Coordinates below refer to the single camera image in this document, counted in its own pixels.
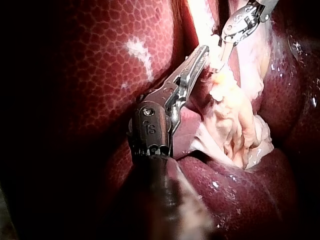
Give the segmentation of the left arm instrument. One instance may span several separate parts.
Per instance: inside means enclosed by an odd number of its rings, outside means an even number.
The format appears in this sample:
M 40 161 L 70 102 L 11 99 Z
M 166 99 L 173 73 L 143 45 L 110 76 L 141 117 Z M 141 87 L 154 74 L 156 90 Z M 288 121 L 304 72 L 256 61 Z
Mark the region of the left arm instrument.
M 133 160 L 173 156 L 173 134 L 181 108 L 187 101 L 187 80 L 167 78 L 161 87 L 143 96 L 128 124 L 128 144 Z

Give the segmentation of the right arm instrument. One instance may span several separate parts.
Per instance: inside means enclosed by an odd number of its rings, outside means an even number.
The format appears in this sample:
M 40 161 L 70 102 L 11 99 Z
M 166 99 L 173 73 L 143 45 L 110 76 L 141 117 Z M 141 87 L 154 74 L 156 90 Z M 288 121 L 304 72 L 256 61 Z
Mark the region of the right arm instrument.
M 278 2 L 278 0 L 249 0 L 227 20 L 221 34 L 222 41 L 235 47 L 240 41 L 249 37 L 260 23 L 270 19 Z

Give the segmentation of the right arm instrument jaw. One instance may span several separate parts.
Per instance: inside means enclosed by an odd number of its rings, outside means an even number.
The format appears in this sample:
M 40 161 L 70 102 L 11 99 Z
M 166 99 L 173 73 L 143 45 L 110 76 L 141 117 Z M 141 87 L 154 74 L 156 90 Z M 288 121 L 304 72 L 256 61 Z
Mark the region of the right arm instrument jaw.
M 233 40 L 221 42 L 221 52 L 219 55 L 219 63 L 217 67 L 217 72 L 220 72 L 222 68 L 228 63 L 230 55 L 235 46 L 235 42 Z

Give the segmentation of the left arm instrument jaw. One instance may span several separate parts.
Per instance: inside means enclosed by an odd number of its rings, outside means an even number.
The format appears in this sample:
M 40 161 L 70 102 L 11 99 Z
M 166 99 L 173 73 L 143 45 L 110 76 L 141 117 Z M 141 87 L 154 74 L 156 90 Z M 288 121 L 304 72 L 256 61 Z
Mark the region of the left arm instrument jaw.
M 164 81 L 166 87 L 194 87 L 209 56 L 208 45 L 198 45 L 185 61 Z
M 189 98 L 198 77 L 206 65 L 208 55 L 208 52 L 195 53 L 185 60 L 186 66 L 180 74 L 180 98 Z

